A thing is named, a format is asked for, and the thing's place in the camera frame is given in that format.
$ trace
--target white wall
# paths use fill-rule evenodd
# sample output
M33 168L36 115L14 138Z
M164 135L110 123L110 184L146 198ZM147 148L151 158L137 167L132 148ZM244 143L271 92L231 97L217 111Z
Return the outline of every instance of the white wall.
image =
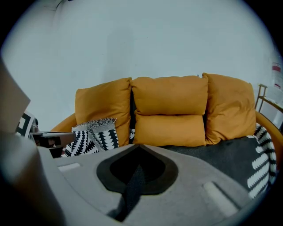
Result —
M240 1L74 0L27 13L1 54L49 130L74 112L78 88L122 77L218 73L257 92L270 85L272 51Z

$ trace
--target black strap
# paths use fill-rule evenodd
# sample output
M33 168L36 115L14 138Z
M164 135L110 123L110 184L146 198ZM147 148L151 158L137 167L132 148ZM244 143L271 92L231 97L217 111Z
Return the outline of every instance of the black strap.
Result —
M122 222L138 204L144 185L145 176L141 166L138 165L122 194L118 208L111 210L107 215Z

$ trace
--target orange cushion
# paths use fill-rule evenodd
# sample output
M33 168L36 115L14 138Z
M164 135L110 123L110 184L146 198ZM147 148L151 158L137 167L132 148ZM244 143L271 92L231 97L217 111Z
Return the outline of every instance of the orange cushion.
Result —
M130 80L123 78L76 91L76 122L117 118L115 122L119 146L129 144L130 134Z
M197 76L139 77L130 82L141 115L203 115L207 105L207 79Z
M72 127L76 126L76 115L71 114L69 117L65 118L57 126L55 126L51 131L52 132L71 132Z
M208 78L206 143L253 135L256 128L252 85L240 79L203 73Z
M133 143L153 146L205 145L203 117L201 115L139 115L136 114Z

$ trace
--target black and white striped cushion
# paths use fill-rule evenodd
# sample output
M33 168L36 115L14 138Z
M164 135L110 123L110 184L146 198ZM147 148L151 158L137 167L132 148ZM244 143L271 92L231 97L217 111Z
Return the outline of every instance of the black and white striped cushion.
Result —
M259 157L252 162L255 171L247 179L248 188L250 189L249 195L255 198L275 181L276 154L271 136L263 126L257 123L254 135L248 137L255 138L258 142L255 151Z

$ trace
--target patterned throw blanket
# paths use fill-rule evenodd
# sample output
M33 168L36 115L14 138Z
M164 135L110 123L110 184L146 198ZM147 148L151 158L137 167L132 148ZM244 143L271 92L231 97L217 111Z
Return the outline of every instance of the patterned throw blanket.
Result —
M74 142L63 149L61 157L93 154L119 147L114 118L88 121L72 128Z

